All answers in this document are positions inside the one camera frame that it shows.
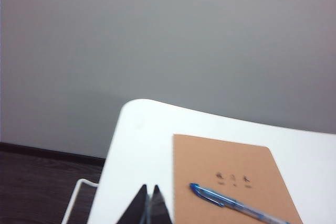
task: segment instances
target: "blue pen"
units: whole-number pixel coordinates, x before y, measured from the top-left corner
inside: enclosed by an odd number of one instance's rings
[[[196,195],[201,197],[202,199],[205,199],[213,204],[216,204],[220,207],[229,207],[234,210],[240,211],[246,215],[249,215],[253,218],[256,218],[262,222],[268,223],[268,224],[290,224],[289,222],[286,222],[284,220],[280,220],[278,218],[275,218],[271,215],[265,214],[259,210],[256,210],[252,207],[246,206],[245,204],[236,201],[235,199],[229,198],[225,195],[222,195],[220,193],[217,193],[216,191],[213,191],[209,188],[204,188],[199,186],[195,183],[190,183],[190,187]]]

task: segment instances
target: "dark wooden floor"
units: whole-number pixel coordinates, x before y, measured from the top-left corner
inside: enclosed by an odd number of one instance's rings
[[[0,143],[0,223],[60,224],[75,183],[97,183],[104,159]],[[69,224],[87,221],[96,189],[83,185]]]

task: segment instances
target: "kraft paper notebook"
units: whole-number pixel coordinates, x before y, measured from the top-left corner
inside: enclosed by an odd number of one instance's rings
[[[291,224],[302,224],[266,147],[174,135],[175,224],[261,224],[238,211],[200,199],[190,190],[190,183],[211,188]]]

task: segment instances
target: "white tabletop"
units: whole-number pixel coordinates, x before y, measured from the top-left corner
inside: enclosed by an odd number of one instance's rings
[[[336,135],[139,99],[121,110],[88,224],[116,223],[142,184],[159,185],[173,219],[173,134],[268,147],[303,223],[336,223]]]

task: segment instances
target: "pen clip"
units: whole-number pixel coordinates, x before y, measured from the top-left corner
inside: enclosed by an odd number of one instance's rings
[[[207,201],[210,201],[211,203],[213,203],[213,204],[215,204],[215,205],[218,205],[219,207],[225,207],[225,205],[224,205],[223,203],[221,203],[221,202],[217,202],[217,201],[215,201],[215,200],[213,200],[213,199],[211,199],[211,198],[209,198],[209,197],[206,197],[206,196],[202,195],[202,194],[197,190],[197,189],[200,189],[200,187],[199,187],[198,184],[191,183],[191,184],[190,184],[190,187],[191,187],[192,191],[193,191],[194,193],[196,193],[196,195],[199,196],[200,198],[203,198],[203,199],[205,199],[205,200],[207,200]]]

